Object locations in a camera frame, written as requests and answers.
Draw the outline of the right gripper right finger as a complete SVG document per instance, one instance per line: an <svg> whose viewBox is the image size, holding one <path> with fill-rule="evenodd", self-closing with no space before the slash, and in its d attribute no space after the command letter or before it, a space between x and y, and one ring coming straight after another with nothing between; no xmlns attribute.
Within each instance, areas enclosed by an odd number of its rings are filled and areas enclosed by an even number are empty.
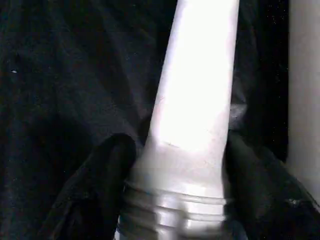
<svg viewBox="0 0 320 240"><path fill-rule="evenodd" d="M318 240L320 205L265 147L230 131L226 172L250 240Z"/></svg>

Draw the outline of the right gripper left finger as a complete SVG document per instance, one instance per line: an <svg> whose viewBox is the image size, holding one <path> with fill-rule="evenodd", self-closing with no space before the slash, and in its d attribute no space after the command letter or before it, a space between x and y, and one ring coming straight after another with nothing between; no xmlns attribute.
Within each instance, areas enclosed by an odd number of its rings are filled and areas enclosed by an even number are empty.
<svg viewBox="0 0 320 240"><path fill-rule="evenodd" d="M95 147L64 184L37 238L112 240L123 205L125 179L135 159L135 142L123 133Z"/></svg>

